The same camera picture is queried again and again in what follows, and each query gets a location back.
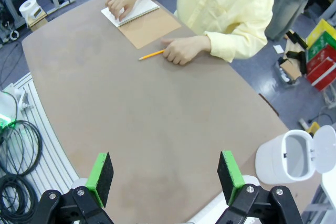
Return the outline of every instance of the white plastic bin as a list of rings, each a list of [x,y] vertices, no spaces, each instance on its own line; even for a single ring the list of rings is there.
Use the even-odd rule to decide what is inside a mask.
[[[275,185],[309,179],[317,170],[329,172],[336,164],[336,133],[325,125],[314,138],[306,131],[292,130],[261,145],[256,154],[260,181]]]

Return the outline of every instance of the pencil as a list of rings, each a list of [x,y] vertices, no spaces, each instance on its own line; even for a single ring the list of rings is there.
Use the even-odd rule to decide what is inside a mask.
[[[162,54],[163,52],[164,52],[164,50],[160,50],[160,51],[154,52],[154,53],[152,53],[150,55],[146,55],[144,57],[141,57],[141,58],[139,58],[139,60],[145,60],[145,59],[151,58],[151,57],[153,57],[155,55]]]

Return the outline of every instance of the hand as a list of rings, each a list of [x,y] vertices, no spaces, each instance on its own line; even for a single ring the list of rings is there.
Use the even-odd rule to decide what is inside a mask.
[[[109,8],[110,12],[116,19],[122,21],[122,19],[124,19],[127,14],[132,11],[135,1],[137,0],[107,0],[105,5]]]
[[[163,57],[174,64],[185,65],[201,51],[211,51],[211,42],[207,36],[194,36],[180,39],[163,39],[167,45]]]

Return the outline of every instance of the red box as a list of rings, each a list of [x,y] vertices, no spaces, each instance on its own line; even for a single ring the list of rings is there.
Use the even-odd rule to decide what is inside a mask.
[[[336,61],[326,57],[307,74],[307,80],[318,90],[323,90],[336,79]]]
[[[315,67],[322,63],[327,57],[336,62],[336,50],[327,45],[314,58],[307,63],[307,73],[310,73]]]

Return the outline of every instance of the white bin lid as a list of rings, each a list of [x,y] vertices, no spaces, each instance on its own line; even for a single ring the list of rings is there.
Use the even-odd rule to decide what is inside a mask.
[[[313,138],[315,168],[327,173],[336,165],[336,132],[330,125],[319,128]]]

